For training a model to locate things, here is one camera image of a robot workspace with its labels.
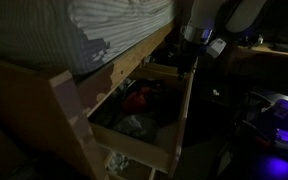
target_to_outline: drawer front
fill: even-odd
[[[183,81],[177,80],[177,75],[160,73],[148,69],[135,70],[130,79],[156,79],[164,80],[171,87],[178,88],[183,92],[183,100],[178,120],[165,129],[161,129],[156,144],[149,144],[119,132],[91,124],[97,143],[114,152],[123,154],[144,165],[150,166],[158,171],[174,174],[181,149],[184,135],[187,111],[191,95],[193,74],[184,77]]]

